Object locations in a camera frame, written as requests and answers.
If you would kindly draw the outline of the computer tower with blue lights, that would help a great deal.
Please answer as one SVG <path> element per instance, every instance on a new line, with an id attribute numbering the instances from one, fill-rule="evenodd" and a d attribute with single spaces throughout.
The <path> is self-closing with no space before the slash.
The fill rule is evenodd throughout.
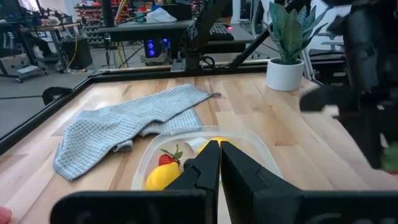
<path id="1" fill-rule="evenodd" d="M 144 51 L 147 58 L 155 58 L 162 53 L 168 53 L 170 48 L 169 39 L 148 39 L 144 41 Z"/>

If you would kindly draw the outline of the white crumpled bag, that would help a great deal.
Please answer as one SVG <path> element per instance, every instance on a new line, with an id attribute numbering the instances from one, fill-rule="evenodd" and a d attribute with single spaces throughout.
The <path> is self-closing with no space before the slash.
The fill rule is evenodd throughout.
<path id="1" fill-rule="evenodd" d="M 146 22 L 149 23 L 163 23 L 163 22 L 175 22 L 177 19 L 170 15 L 166 10 L 157 8 L 154 11 L 148 13 L 145 17 Z"/>

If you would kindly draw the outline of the black backlit keyboard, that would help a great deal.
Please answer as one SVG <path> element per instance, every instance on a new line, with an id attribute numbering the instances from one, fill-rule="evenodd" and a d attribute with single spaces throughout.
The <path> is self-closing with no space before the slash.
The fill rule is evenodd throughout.
<path id="1" fill-rule="evenodd" d="M 228 24 L 214 24 L 210 29 L 210 41 L 234 40 L 232 30 L 233 28 Z"/>

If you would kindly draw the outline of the grey desk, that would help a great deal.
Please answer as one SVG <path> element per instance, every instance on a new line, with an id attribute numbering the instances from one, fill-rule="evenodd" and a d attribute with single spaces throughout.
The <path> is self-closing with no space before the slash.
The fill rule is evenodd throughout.
<path id="1" fill-rule="evenodd" d="M 172 45 L 178 45 L 184 30 L 192 23 L 192 20 L 166 23 L 128 22 L 115 27 L 101 27 L 98 32 L 109 34 L 113 42 L 168 39 Z M 232 25 L 229 33 L 234 36 L 233 40 L 211 40 L 201 49 L 201 52 L 204 54 L 240 53 L 247 44 L 254 41 L 251 34 L 236 24 Z"/>

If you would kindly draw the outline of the black frame clamp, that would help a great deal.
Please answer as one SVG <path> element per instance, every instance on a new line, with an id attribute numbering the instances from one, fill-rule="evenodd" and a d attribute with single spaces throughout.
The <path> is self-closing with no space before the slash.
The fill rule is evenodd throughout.
<path id="1" fill-rule="evenodd" d="M 67 95 L 72 92 L 72 88 L 53 86 L 43 91 L 42 100 L 44 105 L 48 105 L 49 103 L 53 102 L 57 96 Z"/>

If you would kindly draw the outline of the clear plastic tupperware container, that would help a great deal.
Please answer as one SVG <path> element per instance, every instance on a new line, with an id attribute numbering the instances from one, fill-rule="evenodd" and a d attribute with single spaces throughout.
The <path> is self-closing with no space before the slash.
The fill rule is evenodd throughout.
<path id="1" fill-rule="evenodd" d="M 271 152 L 254 132 L 228 126 L 199 126 L 174 129 L 156 136 L 143 153 L 132 178 L 131 189 L 142 190 L 145 188 L 146 178 L 157 167 L 159 157 L 163 154 L 164 149 L 169 152 L 179 149 L 183 152 L 182 160 L 184 161 L 196 157 L 197 150 L 216 137 L 226 138 L 273 174 L 283 177 Z"/>

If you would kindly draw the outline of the wooden workbench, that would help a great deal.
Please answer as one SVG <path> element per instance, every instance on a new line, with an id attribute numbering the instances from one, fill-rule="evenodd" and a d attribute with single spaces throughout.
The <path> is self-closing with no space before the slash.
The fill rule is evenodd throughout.
<path id="1" fill-rule="evenodd" d="M 62 52 L 61 45 L 59 44 L 60 36 L 59 36 L 59 31 L 66 31 L 68 28 L 74 28 L 75 29 L 75 38 L 77 38 L 77 33 L 79 32 L 79 29 L 82 28 L 82 25 L 80 22 L 77 23 L 71 23 L 71 24 L 59 24 L 56 26 L 33 26 L 33 27 L 21 27 L 21 22 L 0 22 L 0 34 L 7 34 L 10 32 L 13 36 L 13 38 L 19 39 L 19 42 L 22 44 L 26 55 L 28 56 L 30 66 L 33 66 L 33 70 L 26 71 L 26 73 L 30 72 L 36 72 L 36 71 L 43 71 L 46 75 L 49 73 L 47 72 L 47 69 L 45 67 L 39 66 L 39 62 L 46 62 L 46 61 L 51 61 L 51 60 L 58 60 L 61 65 L 62 69 L 61 71 L 65 71 L 68 69 L 68 65 L 66 64 L 65 60 L 65 54 Z M 28 42 L 26 41 L 25 36 L 23 33 L 28 33 L 28 32 L 50 32 L 51 37 L 52 37 L 52 42 L 55 46 L 55 49 L 57 50 L 57 56 L 53 56 L 50 58 L 35 58 L 34 53 L 33 53 L 33 47 L 31 47 Z"/>

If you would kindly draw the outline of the yellow toy lemon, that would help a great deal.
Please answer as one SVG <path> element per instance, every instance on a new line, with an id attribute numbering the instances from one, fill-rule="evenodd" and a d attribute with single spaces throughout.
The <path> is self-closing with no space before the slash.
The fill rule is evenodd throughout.
<path id="1" fill-rule="evenodd" d="M 219 145 L 221 145 L 221 143 L 222 143 L 223 141 L 226 141 L 226 142 L 231 143 L 233 146 L 235 146 L 235 143 L 234 143 L 232 140 L 230 140 L 230 139 L 228 139 L 228 138 L 226 138 L 226 137 L 214 137 L 214 138 L 211 138 L 211 139 L 209 139 L 209 140 L 206 140 L 206 141 L 196 150 L 196 153 L 197 153 L 197 154 L 201 153 L 202 150 L 204 150 L 204 148 L 206 147 L 206 145 L 207 145 L 210 141 L 217 141 Z"/>
<path id="2" fill-rule="evenodd" d="M 163 190 L 180 175 L 176 162 L 156 167 L 147 177 L 146 190 Z"/>

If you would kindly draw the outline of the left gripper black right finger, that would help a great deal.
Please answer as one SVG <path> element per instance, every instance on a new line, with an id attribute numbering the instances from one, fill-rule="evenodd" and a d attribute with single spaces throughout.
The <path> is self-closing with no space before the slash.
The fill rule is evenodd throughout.
<path id="1" fill-rule="evenodd" d="M 299 189 L 229 142 L 221 143 L 221 179 L 232 224 L 294 224 Z"/>

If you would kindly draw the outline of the red toy strawberry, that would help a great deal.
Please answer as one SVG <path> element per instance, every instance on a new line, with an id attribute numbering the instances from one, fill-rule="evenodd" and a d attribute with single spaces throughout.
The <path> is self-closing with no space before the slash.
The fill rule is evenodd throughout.
<path id="1" fill-rule="evenodd" d="M 385 148 L 381 156 L 382 170 L 393 175 L 398 175 L 398 144 Z"/>
<path id="2" fill-rule="evenodd" d="M 171 153 L 166 149 L 160 149 L 160 151 L 163 152 L 163 154 L 159 157 L 158 166 L 170 164 L 173 162 L 180 164 L 180 159 L 183 156 L 183 151 L 179 150 L 178 144 L 176 144 L 175 147 L 176 147 L 176 150 L 174 153 Z"/>

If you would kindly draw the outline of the light blue waffle towel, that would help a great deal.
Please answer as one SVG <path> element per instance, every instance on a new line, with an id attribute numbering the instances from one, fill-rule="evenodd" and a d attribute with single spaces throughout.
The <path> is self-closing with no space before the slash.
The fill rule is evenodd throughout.
<path id="1" fill-rule="evenodd" d="M 194 107 L 218 96 L 184 84 L 96 110 L 83 110 L 66 127 L 53 168 L 71 181 L 86 174 L 110 151 L 129 151 L 137 135 L 202 126 Z"/>

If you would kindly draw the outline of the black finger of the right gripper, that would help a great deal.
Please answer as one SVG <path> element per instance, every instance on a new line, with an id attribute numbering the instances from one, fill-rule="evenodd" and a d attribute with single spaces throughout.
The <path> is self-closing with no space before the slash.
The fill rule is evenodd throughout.
<path id="1" fill-rule="evenodd" d="M 340 117 L 338 121 L 354 139 L 369 165 L 373 169 L 381 169 L 383 147 L 377 125 L 366 117 Z"/>

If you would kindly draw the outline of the green plant in white pot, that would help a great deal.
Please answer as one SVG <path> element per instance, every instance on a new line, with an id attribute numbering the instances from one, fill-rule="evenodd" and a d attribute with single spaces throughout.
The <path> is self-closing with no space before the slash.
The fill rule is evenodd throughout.
<path id="1" fill-rule="evenodd" d="M 267 87 L 278 91 L 295 91 L 300 88 L 305 62 L 301 53 L 323 28 L 319 23 L 326 12 L 317 15 L 316 6 L 303 5 L 289 11 L 285 6 L 271 2 L 271 24 L 266 25 L 279 56 L 267 63 Z"/>

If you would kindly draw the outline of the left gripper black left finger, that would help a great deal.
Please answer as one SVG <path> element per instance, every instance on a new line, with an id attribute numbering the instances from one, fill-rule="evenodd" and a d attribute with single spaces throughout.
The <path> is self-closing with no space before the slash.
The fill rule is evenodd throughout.
<path id="1" fill-rule="evenodd" d="M 178 192 L 170 206 L 176 211 L 166 224 L 218 223 L 220 153 L 220 144 L 213 140 L 196 158 L 185 161 L 184 171 L 165 188 Z"/>

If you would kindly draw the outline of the black box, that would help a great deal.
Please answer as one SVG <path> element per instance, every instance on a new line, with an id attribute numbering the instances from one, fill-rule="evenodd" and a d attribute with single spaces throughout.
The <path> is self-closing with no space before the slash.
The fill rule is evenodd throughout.
<path id="1" fill-rule="evenodd" d="M 61 46 L 67 56 L 69 68 L 83 69 L 93 63 L 87 38 L 65 39 L 61 41 Z"/>

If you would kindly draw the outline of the black aluminium table frame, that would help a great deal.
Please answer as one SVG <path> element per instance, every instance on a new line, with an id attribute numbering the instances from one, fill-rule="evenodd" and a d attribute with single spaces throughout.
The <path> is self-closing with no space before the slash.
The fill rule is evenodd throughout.
<path id="1" fill-rule="evenodd" d="M 48 88 L 44 91 L 44 95 L 42 97 L 44 99 L 45 108 L 35 114 L 33 117 L 29 118 L 27 121 L 20 124 L 9 133 L 0 137 L 0 156 L 7 152 L 12 146 L 21 141 L 35 128 L 37 128 L 47 119 L 49 119 L 54 113 L 64 107 L 67 103 L 73 100 L 83 90 L 85 90 L 94 83 L 263 72 L 266 67 L 266 63 L 264 60 L 253 63 L 246 62 L 245 60 L 249 57 L 249 54 L 254 52 L 254 50 L 269 36 L 270 32 L 268 30 L 264 30 L 256 39 L 254 39 L 249 47 L 243 51 L 243 53 L 239 54 L 232 62 L 223 65 L 222 67 L 210 68 L 209 66 L 207 66 L 203 70 L 188 70 L 183 72 L 171 72 L 169 66 L 146 69 L 129 68 L 127 70 L 108 70 L 104 72 L 98 72 L 96 75 L 90 75 L 74 88 L 60 87 L 59 89 L 61 93 L 56 99 L 51 96 L 52 92 L 54 92 L 56 88 Z"/>

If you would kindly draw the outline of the shelf with red bins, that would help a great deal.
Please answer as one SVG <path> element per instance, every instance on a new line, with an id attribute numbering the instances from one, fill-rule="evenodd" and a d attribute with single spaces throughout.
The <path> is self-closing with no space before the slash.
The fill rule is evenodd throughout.
<path id="1" fill-rule="evenodd" d="M 123 17 L 129 17 L 129 0 L 105 0 L 110 3 L 113 23 L 123 20 Z M 103 0 L 82 0 L 74 10 L 81 25 L 85 29 L 86 38 L 90 47 L 106 47 L 107 41 L 104 35 L 99 33 L 99 28 L 105 27 L 103 17 Z"/>

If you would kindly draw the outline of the pink toy peach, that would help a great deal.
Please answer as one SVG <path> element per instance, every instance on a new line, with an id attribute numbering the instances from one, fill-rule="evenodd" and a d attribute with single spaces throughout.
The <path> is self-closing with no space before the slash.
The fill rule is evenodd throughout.
<path id="1" fill-rule="evenodd" d="M 0 224 L 8 224 L 12 218 L 12 211 L 6 207 L 0 206 Z"/>

